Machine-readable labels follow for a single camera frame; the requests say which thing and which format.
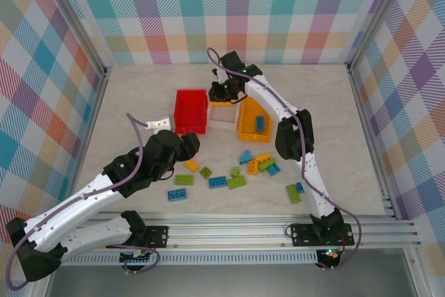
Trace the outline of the aluminium frame post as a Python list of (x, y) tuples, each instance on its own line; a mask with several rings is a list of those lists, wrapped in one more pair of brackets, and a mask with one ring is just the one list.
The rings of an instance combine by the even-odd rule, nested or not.
[(80, 38), (88, 57), (102, 71), (102, 76), (109, 78), (115, 59), (88, 1), (60, 0), (60, 4), (65, 7), (69, 23)]
[(372, 39), (374, 39), (376, 33), (378, 32), (378, 29), (387, 17), (394, 2), (395, 0), (379, 0), (379, 2), (377, 2), (375, 11), (369, 21), (366, 30), (363, 32), (361, 39), (358, 41), (354, 52), (345, 63), (350, 76), (354, 74), (354, 71), (357, 69), (360, 61), (365, 56), (367, 50), (371, 45)]

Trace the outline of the aluminium table edge rail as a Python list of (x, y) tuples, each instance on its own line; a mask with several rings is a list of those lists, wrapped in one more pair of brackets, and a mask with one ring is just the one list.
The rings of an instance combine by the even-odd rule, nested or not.
[(77, 160), (75, 164), (74, 174), (72, 176), (72, 180), (68, 184), (67, 189), (62, 192), (62, 199), (65, 200), (69, 196), (73, 195), (76, 190), (76, 185), (78, 183), (78, 180), (80, 178), (81, 170), (83, 168), (83, 164), (86, 158), (86, 154), (88, 151), (88, 147), (91, 141), (91, 137), (95, 128), (95, 124), (97, 121), (98, 114), (100, 112), (100, 108), (103, 102), (103, 98), (106, 92), (106, 87), (108, 85), (109, 78), (111, 76), (111, 73), (113, 71), (114, 66), (109, 66), (104, 68), (104, 74), (100, 77), (98, 90), (97, 90), (97, 96), (94, 101), (94, 104), (92, 106), (92, 110), (89, 115), (85, 137), (83, 141), (81, 142), (78, 154), (77, 154)]
[[(392, 191), (389, 183), (389, 178), (384, 167), (384, 163), (379, 155), (378, 143), (374, 136), (373, 127), (371, 122), (367, 118), (366, 108), (364, 100), (360, 95), (359, 86), (354, 76), (354, 69), (346, 63), (346, 69), (348, 73), (348, 79), (353, 92), (355, 103), (357, 106), (357, 111), (359, 113), (360, 122), (364, 131), (364, 136), (366, 139), (366, 144), (369, 149), (371, 160), (376, 174), (376, 179), (378, 181), (381, 193), (382, 201), (384, 203), (385, 211), (389, 210), (392, 215), (391, 217), (398, 223), (407, 223), (410, 227), (414, 228), (413, 236), (419, 237), (417, 228), (411, 220), (403, 219), (402, 213), (396, 201), (396, 196)], [(434, 297), (434, 293), (430, 288), (428, 283), (428, 278), (426, 271), (423, 267), (423, 260), (421, 258), (421, 241), (415, 241), (414, 239), (408, 238), (408, 242), (403, 245), (403, 257), (407, 263), (408, 272), (412, 279), (414, 285), (414, 290), (418, 297)]]

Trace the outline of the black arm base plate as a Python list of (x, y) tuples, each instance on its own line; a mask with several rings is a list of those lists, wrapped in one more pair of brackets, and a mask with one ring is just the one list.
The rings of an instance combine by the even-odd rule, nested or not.
[(314, 224), (292, 224), (289, 236), (294, 247), (355, 245), (352, 228), (347, 223), (330, 228), (325, 232), (316, 231)]
[(115, 236), (107, 236), (103, 243), (112, 248), (117, 245), (141, 246), (147, 248), (165, 248), (168, 242), (169, 229), (165, 225), (130, 227)]

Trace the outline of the white plastic container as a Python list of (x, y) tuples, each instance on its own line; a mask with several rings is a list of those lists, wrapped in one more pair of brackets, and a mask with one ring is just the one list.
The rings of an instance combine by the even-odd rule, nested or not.
[(237, 130), (239, 114), (240, 104), (213, 108), (209, 102), (207, 126), (226, 130)]

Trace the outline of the red plastic container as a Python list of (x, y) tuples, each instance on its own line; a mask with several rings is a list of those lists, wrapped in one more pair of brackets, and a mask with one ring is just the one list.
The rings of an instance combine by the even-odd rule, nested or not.
[(206, 90), (180, 89), (176, 94), (174, 120), (177, 134), (205, 134), (208, 97)]

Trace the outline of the wide aluminium mounting rail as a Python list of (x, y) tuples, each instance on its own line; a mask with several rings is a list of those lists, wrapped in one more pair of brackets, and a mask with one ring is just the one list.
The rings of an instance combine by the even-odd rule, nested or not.
[[(272, 214), (165, 214), (141, 213), (146, 225), (166, 225), (168, 250), (275, 250), (292, 248), (284, 231), (292, 223), (310, 223), (305, 215)], [(418, 248), (414, 223), (391, 216), (360, 216), (362, 238), (351, 217), (354, 240), (363, 249)]]

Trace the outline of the orange plastic container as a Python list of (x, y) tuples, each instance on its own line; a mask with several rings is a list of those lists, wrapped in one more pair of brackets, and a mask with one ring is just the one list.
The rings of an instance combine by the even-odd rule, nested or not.
[[(257, 131), (257, 117), (264, 119), (264, 130)], [(273, 130), (273, 120), (253, 98), (247, 97), (241, 102), (238, 119), (238, 139), (269, 143)]]

